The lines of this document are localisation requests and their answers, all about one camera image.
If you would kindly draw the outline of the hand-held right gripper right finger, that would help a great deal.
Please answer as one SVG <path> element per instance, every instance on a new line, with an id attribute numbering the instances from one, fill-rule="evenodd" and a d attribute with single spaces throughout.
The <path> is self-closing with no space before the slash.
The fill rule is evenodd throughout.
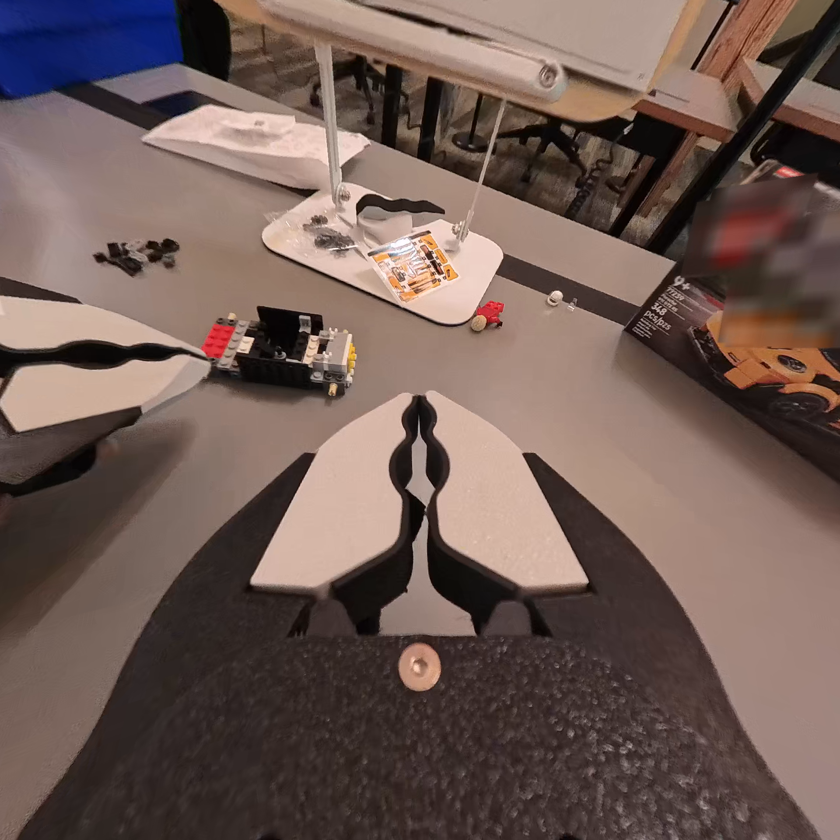
<path id="1" fill-rule="evenodd" d="M 426 445 L 427 565 L 438 594 L 475 628 L 502 602 L 589 588 L 570 541 L 525 454 L 487 420 L 443 394 L 418 404 Z"/>

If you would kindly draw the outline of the black metal pole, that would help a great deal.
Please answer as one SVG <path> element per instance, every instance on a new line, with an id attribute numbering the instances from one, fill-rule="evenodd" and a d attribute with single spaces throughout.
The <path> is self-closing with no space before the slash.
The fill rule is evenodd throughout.
<path id="1" fill-rule="evenodd" d="M 697 206 L 717 189 L 740 156 L 784 105 L 815 59 L 838 34 L 839 2 L 833 1 L 815 24 L 803 44 L 795 51 L 768 91 L 752 107 L 729 141 L 711 156 L 707 166 L 680 196 L 661 225 L 646 243 L 646 250 L 663 255 L 693 218 Z"/>

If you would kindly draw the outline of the white book stand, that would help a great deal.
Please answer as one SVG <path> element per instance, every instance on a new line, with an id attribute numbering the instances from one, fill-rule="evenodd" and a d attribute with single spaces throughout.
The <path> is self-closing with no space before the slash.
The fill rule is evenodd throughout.
<path id="1" fill-rule="evenodd" d="M 702 6 L 686 2 L 675 33 L 654 71 L 641 90 L 619 87 L 564 68 L 559 59 L 536 55 L 515 46 L 473 36 L 402 13 L 392 13 L 344 1 L 258 1 L 220 2 L 235 16 L 264 25 L 276 32 L 290 32 L 313 43 L 322 82 L 322 112 L 329 157 L 329 195 L 326 203 L 332 213 L 348 212 L 346 219 L 353 234 L 355 204 L 361 188 L 343 180 L 340 162 L 339 128 L 335 112 L 332 79 L 332 47 L 365 57 L 380 58 L 427 77 L 452 82 L 499 99 L 498 131 L 509 103 L 543 112 L 551 117 L 592 123 L 621 115 L 641 101 L 662 72 L 679 53 Z M 326 257 L 307 261 L 315 270 L 363 291 L 393 301 L 417 316 L 448 326 L 467 322 L 480 304 L 502 260 L 501 248 L 490 239 L 470 231 L 481 184 L 490 153 L 486 153 L 478 186 L 464 220 L 446 220 L 418 225 L 413 232 L 430 228 L 448 253 L 460 279 L 448 288 L 436 290 L 406 306 L 397 303 L 367 261 L 365 254 L 381 245 L 362 237 L 362 256 L 337 258 L 328 266 Z"/>

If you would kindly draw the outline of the black toy car set box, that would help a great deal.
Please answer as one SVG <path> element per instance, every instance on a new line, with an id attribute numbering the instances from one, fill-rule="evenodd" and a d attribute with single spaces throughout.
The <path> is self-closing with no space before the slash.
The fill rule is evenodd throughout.
<path id="1" fill-rule="evenodd" d="M 838 480 L 838 189 L 766 161 L 700 203 L 625 332 Z"/>

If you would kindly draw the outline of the pile of small black toy pieces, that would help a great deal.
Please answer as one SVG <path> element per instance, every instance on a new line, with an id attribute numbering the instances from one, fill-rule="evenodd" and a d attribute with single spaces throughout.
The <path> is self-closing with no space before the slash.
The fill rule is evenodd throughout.
<path id="1" fill-rule="evenodd" d="M 92 257 L 100 265 L 115 266 L 129 277 L 136 277 L 147 266 L 174 268 L 180 250 L 180 243 L 173 238 L 132 239 L 108 242 L 104 250 L 95 252 Z"/>

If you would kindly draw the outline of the clear plastic parts bag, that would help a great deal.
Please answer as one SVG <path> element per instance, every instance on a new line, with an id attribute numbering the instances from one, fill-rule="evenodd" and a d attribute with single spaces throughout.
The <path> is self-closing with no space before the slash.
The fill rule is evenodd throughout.
<path id="1" fill-rule="evenodd" d="M 274 253 L 298 261 L 363 255 L 351 227 L 335 213 L 276 214 L 262 231 L 262 240 Z"/>

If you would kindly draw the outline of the blue plastic bin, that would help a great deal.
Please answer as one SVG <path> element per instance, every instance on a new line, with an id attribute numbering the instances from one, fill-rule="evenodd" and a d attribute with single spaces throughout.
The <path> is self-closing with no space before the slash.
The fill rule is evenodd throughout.
<path id="1" fill-rule="evenodd" d="M 173 1 L 2 1 L 2 98 L 179 62 Z"/>

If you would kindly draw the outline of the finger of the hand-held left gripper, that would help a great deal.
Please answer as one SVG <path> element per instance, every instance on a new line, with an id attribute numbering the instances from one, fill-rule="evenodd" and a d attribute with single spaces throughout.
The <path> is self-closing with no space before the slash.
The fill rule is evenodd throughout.
<path id="1" fill-rule="evenodd" d="M 1 408 L 16 432 L 135 408 L 147 413 L 191 390 L 210 369 L 207 360 L 186 354 L 98 369 L 29 364 L 8 378 Z"/>
<path id="2" fill-rule="evenodd" d="M 2 353 L 53 361 L 164 361 L 204 352 L 146 324 L 78 302 L 2 296 Z"/>

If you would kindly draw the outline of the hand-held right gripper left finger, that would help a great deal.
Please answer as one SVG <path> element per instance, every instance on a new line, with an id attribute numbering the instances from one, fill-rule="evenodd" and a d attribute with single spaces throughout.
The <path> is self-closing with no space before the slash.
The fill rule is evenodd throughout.
<path id="1" fill-rule="evenodd" d="M 353 420 L 312 455 L 251 575 L 251 589 L 335 601 L 358 634 L 378 634 L 406 593 L 424 504 L 413 477 L 419 398 L 393 399 Z"/>

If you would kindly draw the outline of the grey plate with wavy black edge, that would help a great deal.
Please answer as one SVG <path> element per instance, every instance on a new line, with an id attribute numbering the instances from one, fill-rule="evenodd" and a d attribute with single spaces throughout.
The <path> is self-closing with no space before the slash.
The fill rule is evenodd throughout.
<path id="1" fill-rule="evenodd" d="M 441 206 L 427 200 L 388 198 L 372 192 L 363 194 L 355 204 L 355 226 L 362 238 L 374 245 L 408 236 L 418 225 L 444 215 Z"/>

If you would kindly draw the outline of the toy brick car model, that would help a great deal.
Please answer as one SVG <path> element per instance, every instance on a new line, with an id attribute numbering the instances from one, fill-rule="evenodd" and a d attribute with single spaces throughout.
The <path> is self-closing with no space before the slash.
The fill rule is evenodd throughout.
<path id="1" fill-rule="evenodd" d="M 358 355 L 352 333 L 326 326 L 320 314 L 265 306 L 256 319 L 218 318 L 202 350 L 217 376 L 330 398 L 354 383 Z"/>

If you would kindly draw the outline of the printed white paper bag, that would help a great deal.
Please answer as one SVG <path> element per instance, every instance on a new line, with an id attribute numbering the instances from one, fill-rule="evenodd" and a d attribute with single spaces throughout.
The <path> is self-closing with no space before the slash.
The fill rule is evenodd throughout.
<path id="1" fill-rule="evenodd" d="M 330 187 L 326 130 L 291 115 L 207 104 L 164 121 L 142 141 L 280 186 L 304 191 Z"/>

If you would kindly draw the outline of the wooden-top background desk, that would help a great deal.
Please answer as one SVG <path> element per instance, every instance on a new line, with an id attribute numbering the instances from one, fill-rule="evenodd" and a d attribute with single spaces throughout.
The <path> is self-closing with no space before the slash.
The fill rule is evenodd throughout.
<path id="1" fill-rule="evenodd" d="M 646 98 L 635 106 L 635 128 L 660 138 L 658 152 L 646 150 L 628 181 L 620 213 L 608 234 L 621 237 L 636 216 L 646 217 L 677 181 L 700 143 L 724 144 L 772 82 L 769 61 L 760 58 L 771 41 L 794 46 L 830 7 L 830 2 L 721 2 L 699 59 L 690 67 L 672 63 Z"/>

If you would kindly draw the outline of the orange sticker sheet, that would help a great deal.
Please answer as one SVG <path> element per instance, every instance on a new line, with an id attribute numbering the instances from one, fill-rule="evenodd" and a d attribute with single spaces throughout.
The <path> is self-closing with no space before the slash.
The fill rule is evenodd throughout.
<path id="1" fill-rule="evenodd" d="M 399 237 L 365 257 L 394 300 L 406 306 L 460 279 L 430 228 Z"/>

